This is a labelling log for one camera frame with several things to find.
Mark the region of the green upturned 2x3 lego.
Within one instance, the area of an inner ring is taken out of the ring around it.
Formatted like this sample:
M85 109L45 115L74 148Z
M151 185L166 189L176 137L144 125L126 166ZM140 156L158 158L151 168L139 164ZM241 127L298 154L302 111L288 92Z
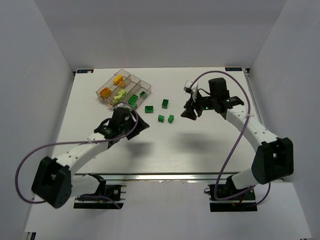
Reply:
M152 105L147 105L147 106L144 107L144 112L146 114L153 113L154 112L154 107Z

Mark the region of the pale green small lego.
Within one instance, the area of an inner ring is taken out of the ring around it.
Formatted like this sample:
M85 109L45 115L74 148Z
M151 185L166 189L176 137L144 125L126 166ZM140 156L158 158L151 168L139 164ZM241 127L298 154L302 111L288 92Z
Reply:
M122 95L115 95L114 96L114 100L121 100L122 99Z

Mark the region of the green 2x4 lego plate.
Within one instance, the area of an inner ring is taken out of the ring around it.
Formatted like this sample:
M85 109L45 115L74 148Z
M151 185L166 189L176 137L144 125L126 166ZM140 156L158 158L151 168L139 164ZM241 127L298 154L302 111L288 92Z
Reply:
M137 95L133 94L133 95L131 96L131 98L129 99L128 103L129 103L130 105L133 105L133 104L136 103L136 101L138 100L138 98L139 98L139 97L138 97Z

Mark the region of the green upturned 2x2 lego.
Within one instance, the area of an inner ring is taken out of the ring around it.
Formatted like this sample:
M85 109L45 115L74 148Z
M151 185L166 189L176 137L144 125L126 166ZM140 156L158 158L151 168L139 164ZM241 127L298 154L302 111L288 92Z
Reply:
M162 107L163 109L167 109L167 108L168 108L168 105L169 105L169 100L168 100L168 99L163 99L163 100L162 100L161 107Z

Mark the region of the pale green 2x2 lego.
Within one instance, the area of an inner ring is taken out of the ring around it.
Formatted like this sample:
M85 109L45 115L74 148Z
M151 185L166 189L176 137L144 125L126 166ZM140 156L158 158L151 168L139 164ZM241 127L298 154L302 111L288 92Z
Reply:
M122 95L122 97L125 96L126 94L127 94L127 91L126 91L125 89L121 89L121 90L117 93L117 95Z

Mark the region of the orange round printed lego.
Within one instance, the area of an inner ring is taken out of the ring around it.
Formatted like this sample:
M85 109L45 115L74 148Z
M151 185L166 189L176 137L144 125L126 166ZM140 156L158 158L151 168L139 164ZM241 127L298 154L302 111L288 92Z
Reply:
M108 88L108 87L105 87L103 88L101 91L100 91L100 95L104 98L107 98L110 94L112 93L112 91Z

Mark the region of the orange long lego brick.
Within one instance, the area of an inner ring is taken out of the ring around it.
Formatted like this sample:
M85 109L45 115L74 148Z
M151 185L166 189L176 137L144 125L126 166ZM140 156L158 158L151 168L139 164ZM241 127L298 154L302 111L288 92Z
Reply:
M113 84L115 86L120 85L122 82L124 81L124 77L122 75L117 75L114 80L113 80Z

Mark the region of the green 2x4 lego brick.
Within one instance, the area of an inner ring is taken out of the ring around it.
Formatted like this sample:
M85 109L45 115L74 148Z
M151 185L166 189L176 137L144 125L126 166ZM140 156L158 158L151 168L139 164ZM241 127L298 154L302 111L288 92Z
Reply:
M134 103L134 104L131 104L130 107L136 109L138 107L138 105L136 103Z

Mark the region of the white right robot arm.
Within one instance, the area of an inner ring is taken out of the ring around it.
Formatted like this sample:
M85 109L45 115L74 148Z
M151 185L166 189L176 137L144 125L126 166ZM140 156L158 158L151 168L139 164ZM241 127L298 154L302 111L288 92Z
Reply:
M196 120L203 111L214 110L242 132L252 146L255 156L251 167L228 178L231 193L292 175L293 142L287 137L278 137L250 116L244 102L237 96L230 96L224 78L214 78L208 83L208 96L200 94L197 83L191 80L185 83L184 91L190 94L190 99L184 105L181 117Z

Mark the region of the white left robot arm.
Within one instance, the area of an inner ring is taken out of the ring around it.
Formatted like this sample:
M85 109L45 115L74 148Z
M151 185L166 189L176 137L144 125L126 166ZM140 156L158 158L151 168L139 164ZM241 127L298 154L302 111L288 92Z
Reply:
M110 201L106 180L96 173L76 173L97 155L106 152L121 139L130 140L149 128L135 110L117 107L110 118L103 120L84 142L55 157L43 158L35 174L31 190L55 209L69 198L89 201Z

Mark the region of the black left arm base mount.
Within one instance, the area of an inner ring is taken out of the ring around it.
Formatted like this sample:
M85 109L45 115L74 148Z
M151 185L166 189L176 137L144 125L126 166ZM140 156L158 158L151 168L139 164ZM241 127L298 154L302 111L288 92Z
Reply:
M74 209L120 210L126 194L126 185L110 183L98 174L75 175L72 178Z

